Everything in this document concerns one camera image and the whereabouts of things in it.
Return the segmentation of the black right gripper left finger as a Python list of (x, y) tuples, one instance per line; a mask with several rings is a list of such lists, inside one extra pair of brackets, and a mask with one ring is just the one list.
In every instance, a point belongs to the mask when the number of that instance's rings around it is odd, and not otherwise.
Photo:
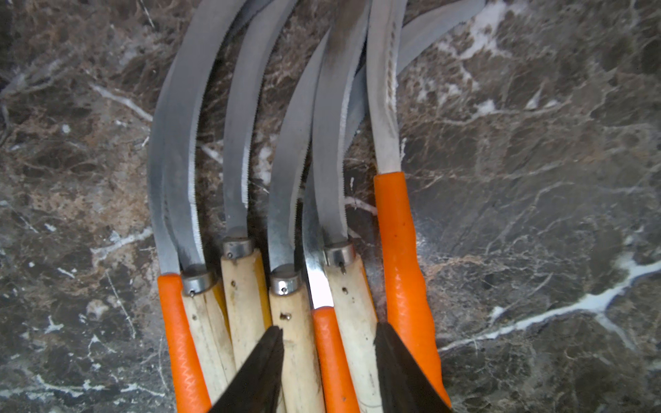
[(266, 330), (229, 387), (208, 411), (276, 412), (282, 387), (283, 331)]

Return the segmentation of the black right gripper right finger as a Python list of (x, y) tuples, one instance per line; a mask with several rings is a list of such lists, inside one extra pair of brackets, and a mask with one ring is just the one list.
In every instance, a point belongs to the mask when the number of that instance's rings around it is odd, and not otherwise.
[(377, 324), (375, 354), (385, 412), (452, 412), (389, 323)]

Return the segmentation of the orange handled sickle leftmost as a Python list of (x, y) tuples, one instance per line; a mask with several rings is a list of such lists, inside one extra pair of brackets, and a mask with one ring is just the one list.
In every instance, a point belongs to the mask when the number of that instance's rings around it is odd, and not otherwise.
[(189, 331), (189, 322), (182, 297), (182, 277), (178, 254), (165, 226), (163, 175), (161, 168), (166, 165), (164, 150), (161, 147), (160, 127), (163, 115), (160, 109), (165, 105), (170, 88), (172, 65), (159, 93), (157, 110), (151, 124), (147, 150), (147, 193), (151, 215), (151, 226), (158, 254), (160, 275), (157, 278), (158, 294), (165, 323), (165, 334), (170, 354), (171, 371), (178, 412), (207, 412), (211, 409), (208, 389), (196, 353), (194, 340)]

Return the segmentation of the orange handled sickle rightmost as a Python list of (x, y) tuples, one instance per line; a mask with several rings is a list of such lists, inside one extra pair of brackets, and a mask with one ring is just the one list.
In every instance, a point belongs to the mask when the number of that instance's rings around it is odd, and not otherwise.
[(396, 77), (405, 10), (404, 1), (374, 1), (368, 22), (368, 106), (377, 163), (374, 183), (387, 319), (441, 399), (442, 407), (449, 409), (452, 404), (442, 382), (435, 323), (418, 263), (415, 225), (399, 157)]

